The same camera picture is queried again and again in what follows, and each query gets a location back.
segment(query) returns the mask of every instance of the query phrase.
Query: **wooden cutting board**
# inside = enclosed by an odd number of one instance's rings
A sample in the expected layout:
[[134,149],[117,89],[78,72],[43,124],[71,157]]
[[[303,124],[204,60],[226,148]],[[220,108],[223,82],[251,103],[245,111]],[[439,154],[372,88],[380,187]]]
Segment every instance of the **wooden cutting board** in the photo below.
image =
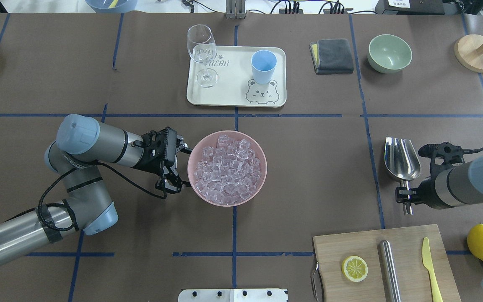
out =
[[[431,258],[444,302],[461,302],[454,275],[437,225],[379,229],[313,237],[316,260],[327,302],[385,302],[384,272],[379,261],[379,242],[391,242],[401,300],[431,302],[428,271],[422,265],[422,240],[430,239]],[[368,275],[352,282],[342,273],[348,256],[359,256],[368,265]]]

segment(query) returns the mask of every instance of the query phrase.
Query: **metal rolling pin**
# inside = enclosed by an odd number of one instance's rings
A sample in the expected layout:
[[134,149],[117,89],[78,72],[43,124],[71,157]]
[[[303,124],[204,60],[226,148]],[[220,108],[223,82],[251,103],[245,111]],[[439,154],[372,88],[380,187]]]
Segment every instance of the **metal rolling pin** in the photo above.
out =
[[379,251],[383,258],[383,267],[385,269],[385,279],[387,280],[387,301],[401,302],[400,291],[398,289],[398,281],[396,279],[395,262],[392,258],[391,243],[382,240],[379,243]]

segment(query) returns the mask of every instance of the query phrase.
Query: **blue cup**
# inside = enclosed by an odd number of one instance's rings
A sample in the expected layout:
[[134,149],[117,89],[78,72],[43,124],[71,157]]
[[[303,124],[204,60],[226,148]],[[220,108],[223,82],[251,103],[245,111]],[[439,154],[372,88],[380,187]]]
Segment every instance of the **blue cup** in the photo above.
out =
[[277,57],[269,50],[259,50],[251,57],[253,79],[258,84],[270,82],[277,65]]

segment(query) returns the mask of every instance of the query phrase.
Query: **lemon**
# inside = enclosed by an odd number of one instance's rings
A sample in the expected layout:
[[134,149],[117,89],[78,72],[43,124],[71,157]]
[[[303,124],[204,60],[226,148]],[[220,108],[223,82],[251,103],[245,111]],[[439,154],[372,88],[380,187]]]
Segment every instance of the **lemon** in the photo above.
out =
[[467,235],[467,245],[471,253],[483,261],[483,224],[477,224]]
[[343,261],[343,274],[350,281],[363,281],[368,275],[368,265],[359,256],[349,256]]

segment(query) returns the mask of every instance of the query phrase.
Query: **wooden stand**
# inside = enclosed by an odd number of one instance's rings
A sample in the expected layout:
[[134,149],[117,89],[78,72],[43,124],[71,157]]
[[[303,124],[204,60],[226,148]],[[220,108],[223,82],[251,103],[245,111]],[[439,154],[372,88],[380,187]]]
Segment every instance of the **wooden stand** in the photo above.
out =
[[458,61],[468,69],[483,73],[483,36],[468,34],[456,41],[454,53]]

